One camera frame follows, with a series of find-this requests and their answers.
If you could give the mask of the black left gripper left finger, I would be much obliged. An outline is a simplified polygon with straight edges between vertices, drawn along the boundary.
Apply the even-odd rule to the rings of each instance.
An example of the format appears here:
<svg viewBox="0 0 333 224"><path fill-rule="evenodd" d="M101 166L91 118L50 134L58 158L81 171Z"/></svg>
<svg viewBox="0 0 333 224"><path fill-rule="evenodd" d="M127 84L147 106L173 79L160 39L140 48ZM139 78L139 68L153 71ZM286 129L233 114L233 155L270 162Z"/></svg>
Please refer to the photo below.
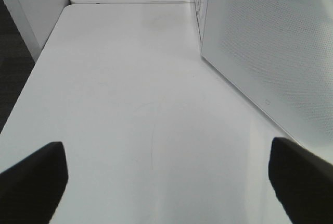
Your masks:
<svg viewBox="0 0 333 224"><path fill-rule="evenodd" d="M1 223L49 223L68 183L62 142L50 142L1 173Z"/></svg>

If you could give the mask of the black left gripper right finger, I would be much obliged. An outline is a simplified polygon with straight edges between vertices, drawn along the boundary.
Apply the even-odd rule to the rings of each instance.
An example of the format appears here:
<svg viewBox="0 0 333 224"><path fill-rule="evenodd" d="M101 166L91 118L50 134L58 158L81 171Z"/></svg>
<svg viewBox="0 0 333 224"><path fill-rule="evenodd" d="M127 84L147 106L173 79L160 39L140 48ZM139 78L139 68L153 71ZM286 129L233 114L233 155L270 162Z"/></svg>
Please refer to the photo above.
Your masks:
<svg viewBox="0 0 333 224"><path fill-rule="evenodd" d="M268 177L292 223L332 223L332 164L287 138L275 137Z"/></svg>

